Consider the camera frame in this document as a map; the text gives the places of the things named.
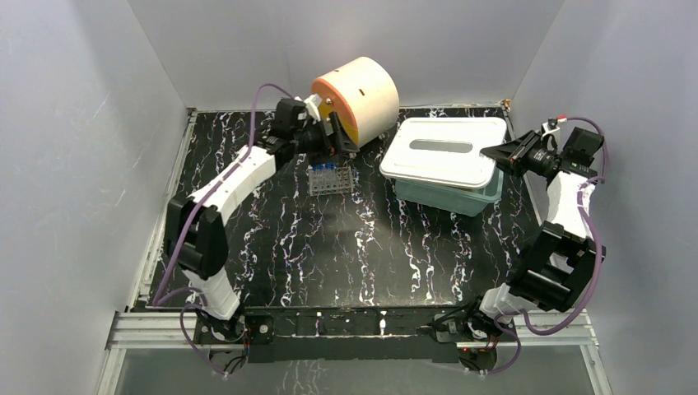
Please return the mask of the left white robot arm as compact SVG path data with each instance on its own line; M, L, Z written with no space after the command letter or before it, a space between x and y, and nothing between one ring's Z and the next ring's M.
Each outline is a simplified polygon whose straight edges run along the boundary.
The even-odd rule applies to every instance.
M303 154L320 167L339 154L359 150L358 130L342 121L338 110L323 112L314 95L306 100L283 98L268 130L257 132L250 115L248 143L214 179L187 197L170 199L165 214L163 251L165 274L153 303L160 305L179 292L166 291L176 268L197 293L201 310L215 319L214 332L225 342L237 342L246 322L238 314L240 295L226 273L229 247L226 224L240 204L263 182Z

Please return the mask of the white bin lid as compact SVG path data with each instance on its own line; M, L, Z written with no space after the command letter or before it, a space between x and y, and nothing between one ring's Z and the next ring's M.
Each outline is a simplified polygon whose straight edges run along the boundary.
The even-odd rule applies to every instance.
M399 126L379 165L391 179L479 189L495 162L481 150L504 142L507 125L496 117L408 118Z

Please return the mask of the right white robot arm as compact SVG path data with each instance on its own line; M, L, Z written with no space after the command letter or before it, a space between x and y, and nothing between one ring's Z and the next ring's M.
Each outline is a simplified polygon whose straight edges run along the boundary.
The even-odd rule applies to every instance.
M547 219L512 265L505 282L488 290L478 309L463 321L465 333L486 340L496 320L530 309L561 313L577 308L583 292L597 280L605 248L591 230L589 203L599 181L592 163L604 138L574 128L561 151L548 144L552 136L530 131L524 136L483 148L481 153L510 175L527 172L547 181Z

